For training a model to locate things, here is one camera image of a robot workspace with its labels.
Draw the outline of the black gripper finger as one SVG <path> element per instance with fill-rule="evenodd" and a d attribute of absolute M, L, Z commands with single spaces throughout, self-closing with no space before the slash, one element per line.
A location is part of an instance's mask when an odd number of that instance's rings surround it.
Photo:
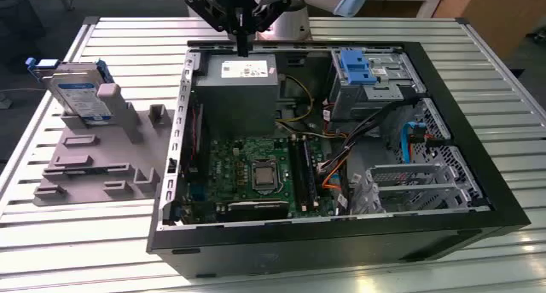
<path fill-rule="evenodd" d="M 232 41 L 236 43 L 238 55 L 242 57 L 242 28 L 238 14 L 234 11 L 230 11 L 227 14 L 220 13 L 218 17 L 207 14 L 203 4 L 206 1 L 207 0 L 184 0 L 188 8 L 202 17 L 208 25 L 218 32 L 227 32 Z"/>
<path fill-rule="evenodd" d="M 283 12 L 291 0 L 279 0 L 266 5 L 247 1 L 242 6 L 242 57 L 247 57 L 252 49 L 251 41 L 257 32 L 265 32 Z"/>

